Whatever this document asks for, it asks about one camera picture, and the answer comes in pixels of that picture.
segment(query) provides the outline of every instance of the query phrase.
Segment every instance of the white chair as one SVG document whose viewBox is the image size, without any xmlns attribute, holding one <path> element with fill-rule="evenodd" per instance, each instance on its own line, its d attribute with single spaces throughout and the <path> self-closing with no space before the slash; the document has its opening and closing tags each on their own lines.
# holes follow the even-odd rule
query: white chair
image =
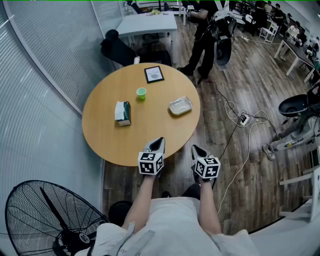
<svg viewBox="0 0 320 256">
<path fill-rule="evenodd" d="M 281 211 L 279 212 L 279 216 L 310 218 L 310 221 L 312 221 L 320 213 L 320 203 L 318 203 L 320 198 L 320 167 L 317 166 L 317 168 L 312 169 L 314 169 L 313 172 L 303 175 L 301 177 L 292 178 L 279 182 L 279 185 L 286 186 L 290 183 L 296 183 L 308 179 L 311 179 L 312 181 L 312 195 L 305 196 L 303 198 L 304 200 L 308 201 L 301 207 L 301 210 L 295 212 Z"/>
<path fill-rule="evenodd" d="M 277 31 L 278 31 L 278 28 L 279 28 L 279 26 L 278 26 L 277 24 L 275 24 L 275 23 L 272 22 L 272 23 L 270 24 L 269 29 L 267 29 L 267 28 L 265 28 L 265 27 L 262 27 L 262 28 L 261 28 L 259 37 L 265 38 L 265 39 L 264 39 L 264 42 L 265 42 L 265 43 L 270 43 L 270 44 L 272 44 L 272 42 L 273 42 L 274 39 L 275 39 L 275 35 L 276 35 Z M 271 40 L 271 41 L 268 40 L 268 36 L 269 36 L 269 35 L 272 37 L 272 40 Z"/>
</svg>

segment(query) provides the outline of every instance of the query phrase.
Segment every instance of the metal tray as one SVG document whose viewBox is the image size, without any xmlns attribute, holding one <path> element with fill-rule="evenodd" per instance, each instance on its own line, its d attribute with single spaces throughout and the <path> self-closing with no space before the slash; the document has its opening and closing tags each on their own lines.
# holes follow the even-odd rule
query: metal tray
<svg viewBox="0 0 320 256">
<path fill-rule="evenodd" d="M 192 103 L 186 96 L 170 102 L 169 109 L 172 114 L 178 116 L 192 109 Z"/>
</svg>

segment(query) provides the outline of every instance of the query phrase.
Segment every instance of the tissue box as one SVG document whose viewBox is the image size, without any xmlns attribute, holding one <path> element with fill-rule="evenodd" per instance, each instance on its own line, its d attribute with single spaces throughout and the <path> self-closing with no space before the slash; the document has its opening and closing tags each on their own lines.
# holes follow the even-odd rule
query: tissue box
<svg viewBox="0 0 320 256">
<path fill-rule="evenodd" d="M 115 106 L 115 120 L 120 126 L 131 125 L 130 103 L 118 101 Z"/>
</svg>

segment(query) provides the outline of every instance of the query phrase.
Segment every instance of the wooden floor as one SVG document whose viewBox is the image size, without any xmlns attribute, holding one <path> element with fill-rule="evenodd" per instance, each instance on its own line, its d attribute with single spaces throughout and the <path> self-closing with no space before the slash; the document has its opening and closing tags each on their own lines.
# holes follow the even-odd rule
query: wooden floor
<svg viewBox="0 0 320 256">
<path fill-rule="evenodd" d="M 194 41 L 188 36 L 189 23 L 182 25 L 182 17 L 176 16 L 178 25 L 178 65 L 183 67 L 191 56 Z M 196 25 L 191 24 L 193 37 Z M 286 119 L 278 112 L 279 104 L 286 98 L 304 94 L 308 85 L 303 83 L 305 73 L 297 67 L 290 76 L 286 76 L 291 63 L 292 53 L 287 61 L 274 59 L 278 44 L 265 45 L 246 42 L 237 28 L 232 44 L 232 55 L 225 71 L 213 66 L 208 81 L 216 82 L 218 89 L 236 104 L 238 110 L 246 109 L 253 115 L 263 110 L 269 116 L 276 131 L 281 132 L 281 124 Z M 169 38 L 162 40 L 169 47 Z M 193 183 L 190 169 L 190 148 L 193 144 L 209 149 L 219 157 L 235 127 L 228 119 L 224 109 L 224 99 L 219 95 L 213 83 L 203 81 L 197 91 L 201 102 L 198 125 L 190 140 L 174 155 L 166 158 L 161 178 L 156 181 L 153 198 L 158 198 L 165 190 L 172 196 L 180 196 Z M 221 161 L 221 171 L 213 189 L 214 201 L 219 208 L 228 184 L 241 168 L 248 155 L 248 134 L 250 127 L 237 128 Z M 277 220 L 280 211 L 291 211 L 299 206 L 301 197 L 311 195 L 309 181 L 289 185 L 287 190 L 279 186 L 279 181 L 302 175 L 302 171 L 311 167 L 309 151 L 315 144 L 301 145 L 276 154 L 274 162 L 263 153 L 263 144 L 270 143 L 275 133 L 272 126 L 258 124 L 250 134 L 249 160 L 229 187 L 222 203 L 219 218 L 225 234 L 232 235 L 241 229 L 249 232 Z M 109 207 L 120 200 L 133 201 L 142 182 L 137 167 L 123 167 L 106 163 L 103 191 L 103 209 L 108 214 Z"/>
</svg>

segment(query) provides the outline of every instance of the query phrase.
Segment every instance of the plastic cup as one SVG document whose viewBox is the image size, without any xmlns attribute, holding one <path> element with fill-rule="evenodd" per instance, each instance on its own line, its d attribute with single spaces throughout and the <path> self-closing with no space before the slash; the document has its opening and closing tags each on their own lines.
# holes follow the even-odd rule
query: plastic cup
<svg viewBox="0 0 320 256">
<path fill-rule="evenodd" d="M 147 89 L 143 87 L 136 90 L 136 94 L 139 96 L 140 100 L 146 99 L 146 93 L 147 93 Z"/>
</svg>

